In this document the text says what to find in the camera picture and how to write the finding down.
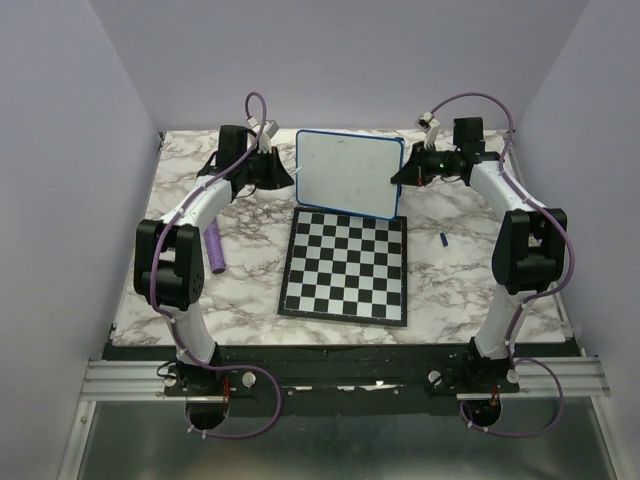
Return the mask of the blue framed whiteboard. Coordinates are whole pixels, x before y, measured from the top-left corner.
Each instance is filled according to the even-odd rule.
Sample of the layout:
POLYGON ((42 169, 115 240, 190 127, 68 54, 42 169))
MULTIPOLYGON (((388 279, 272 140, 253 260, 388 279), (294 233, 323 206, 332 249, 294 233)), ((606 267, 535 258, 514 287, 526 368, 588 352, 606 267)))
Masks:
POLYGON ((391 220, 400 187, 400 137, 301 129, 295 137, 296 200, 302 206, 391 220))

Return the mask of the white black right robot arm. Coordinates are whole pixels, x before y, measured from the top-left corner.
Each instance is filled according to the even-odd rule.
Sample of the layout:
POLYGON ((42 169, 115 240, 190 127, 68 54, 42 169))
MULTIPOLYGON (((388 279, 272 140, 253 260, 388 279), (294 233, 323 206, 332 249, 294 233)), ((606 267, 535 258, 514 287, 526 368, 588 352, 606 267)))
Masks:
POLYGON ((567 215, 537 203, 507 171, 505 154, 487 150, 481 118, 455 120, 451 150, 435 145, 440 123, 433 113, 421 115, 417 125, 425 138, 413 144, 392 183, 423 187, 436 178, 457 177, 501 221, 491 258, 496 287, 487 317, 460 366, 451 372, 438 369, 429 381, 456 393, 495 390, 500 381, 515 379, 515 339, 531 304, 563 274, 567 215))

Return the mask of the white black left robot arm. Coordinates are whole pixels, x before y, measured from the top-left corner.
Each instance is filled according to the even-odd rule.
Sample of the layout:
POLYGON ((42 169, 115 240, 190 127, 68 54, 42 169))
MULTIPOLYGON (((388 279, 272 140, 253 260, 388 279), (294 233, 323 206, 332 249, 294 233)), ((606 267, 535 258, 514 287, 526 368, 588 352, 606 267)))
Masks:
POLYGON ((201 395, 220 387, 225 370, 259 372, 276 382, 260 367, 215 365, 218 345, 207 331, 200 306, 205 280, 202 232, 246 185, 278 190, 293 184, 271 145, 275 124, 253 118, 247 123, 223 126, 218 150, 198 172, 187 196, 161 219, 143 220, 136 229, 135 292, 165 317, 176 360, 191 366, 187 382, 201 395))

